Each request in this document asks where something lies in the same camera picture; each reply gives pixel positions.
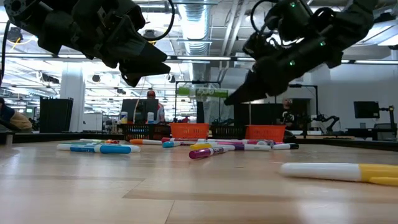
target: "blue marker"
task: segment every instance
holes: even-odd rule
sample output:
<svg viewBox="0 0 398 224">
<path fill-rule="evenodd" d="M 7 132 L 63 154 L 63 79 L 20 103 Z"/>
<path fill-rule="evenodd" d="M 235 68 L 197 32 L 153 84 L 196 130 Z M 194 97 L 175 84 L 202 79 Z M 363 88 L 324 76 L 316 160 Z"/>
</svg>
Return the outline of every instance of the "blue marker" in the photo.
<svg viewBox="0 0 398 224">
<path fill-rule="evenodd" d="M 57 149 L 71 152 L 97 152 L 103 154 L 129 154 L 131 152 L 139 152 L 141 150 L 139 146 L 109 144 L 59 144 Z"/>
<path fill-rule="evenodd" d="M 175 147 L 175 146 L 181 146 L 181 142 L 179 141 L 168 141 L 163 143 L 163 147 Z"/>
</svg>

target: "ceiling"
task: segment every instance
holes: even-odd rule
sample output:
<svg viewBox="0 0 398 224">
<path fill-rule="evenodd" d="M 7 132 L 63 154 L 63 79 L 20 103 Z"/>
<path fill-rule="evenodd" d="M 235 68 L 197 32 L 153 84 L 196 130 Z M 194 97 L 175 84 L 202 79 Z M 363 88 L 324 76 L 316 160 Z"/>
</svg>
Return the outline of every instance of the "ceiling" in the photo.
<svg viewBox="0 0 398 224">
<path fill-rule="evenodd" d="M 141 2 L 143 16 L 148 22 L 144 29 L 140 30 L 144 33 L 146 29 L 153 29 L 157 35 L 163 33 L 170 21 L 170 14 L 165 13 L 146 13 L 146 9 L 150 9 L 147 1 Z M 250 10 L 256 1 L 245 1 L 247 3 L 246 9 Z M 344 8 L 345 0 L 313 0 L 308 2 L 313 11 L 322 6 L 333 6 L 332 9 L 340 11 Z M 383 0 L 378 4 L 380 11 L 388 10 L 396 4 L 396 1 Z M 242 4 L 238 5 L 237 13 L 231 15 L 231 8 L 233 7 L 232 0 L 222 0 L 218 4 L 211 5 L 210 17 L 210 34 L 206 43 L 210 46 L 210 56 L 220 56 L 221 49 L 224 43 L 224 36 L 227 31 L 227 23 L 234 19 L 232 30 L 237 29 L 236 37 L 231 32 L 227 44 L 233 43 L 231 48 L 231 55 L 242 52 L 242 46 L 249 36 L 254 32 L 250 21 L 246 14 L 242 17 L 240 26 L 237 27 L 240 9 Z M 268 3 L 261 4 L 254 15 L 257 26 L 261 26 L 264 14 L 271 8 Z M 0 8 L 0 30 L 5 29 L 8 17 L 3 7 Z M 6 52 L 15 54 L 49 54 L 44 49 L 37 45 L 37 38 L 34 35 L 22 31 L 24 39 L 20 44 L 7 42 Z M 395 21 L 390 24 L 380 25 L 371 30 L 368 36 L 358 42 L 357 46 L 351 47 L 345 51 L 345 58 L 351 59 L 381 59 L 390 55 L 390 50 L 387 46 L 379 46 L 378 44 L 398 34 L 398 26 Z M 174 26 L 170 34 L 158 41 L 155 46 L 165 52 L 167 55 L 185 55 L 185 42 L 183 38 L 182 23 L 178 16 L 174 22 Z M 80 54 L 78 51 L 62 47 L 60 54 Z M 40 96 L 59 97 L 60 85 L 56 85 L 42 80 L 42 75 L 46 74 L 53 78 L 62 81 L 63 65 L 68 60 L 31 60 L 29 58 L 8 58 L 6 60 L 6 72 L 3 80 L 3 86 L 0 93 L 10 99 L 11 104 L 20 105 L 25 102 L 32 106 L 38 105 Z M 157 97 L 165 105 L 168 117 L 173 116 L 174 101 L 175 101 L 175 84 L 167 81 L 167 74 L 157 75 L 142 78 L 136 88 L 129 87 L 121 78 L 118 69 L 112 69 L 105 66 L 98 61 L 84 61 L 80 62 L 83 67 L 83 73 L 86 75 L 86 111 L 87 112 L 102 112 L 105 114 L 117 115 L 120 112 L 121 100 L 123 98 L 138 98 L 145 97 L 148 88 L 153 88 L 157 92 Z M 170 74 L 175 77 L 177 81 L 190 81 L 189 63 L 168 63 L 171 67 Z M 210 80 L 217 80 L 219 77 L 218 63 L 211 63 L 212 69 L 210 71 Z M 240 68 L 234 68 L 231 63 L 228 72 L 223 81 L 224 88 L 236 89 L 244 81 L 246 69 L 251 66 L 250 62 Z M 93 81 L 93 75 L 101 77 L 100 82 Z M 126 94 L 117 93 L 117 89 L 122 89 Z M 195 100 L 190 100 L 187 97 L 179 96 L 177 98 L 177 113 L 180 115 L 195 114 Z"/>
</svg>

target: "workstation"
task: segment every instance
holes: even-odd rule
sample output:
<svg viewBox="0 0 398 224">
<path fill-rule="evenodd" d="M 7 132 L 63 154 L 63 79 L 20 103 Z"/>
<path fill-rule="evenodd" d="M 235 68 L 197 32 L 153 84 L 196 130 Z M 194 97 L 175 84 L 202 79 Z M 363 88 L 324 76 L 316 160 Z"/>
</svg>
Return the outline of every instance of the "workstation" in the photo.
<svg viewBox="0 0 398 224">
<path fill-rule="evenodd" d="M 396 1 L 0 9 L 4 223 L 396 223 Z"/>
</svg>

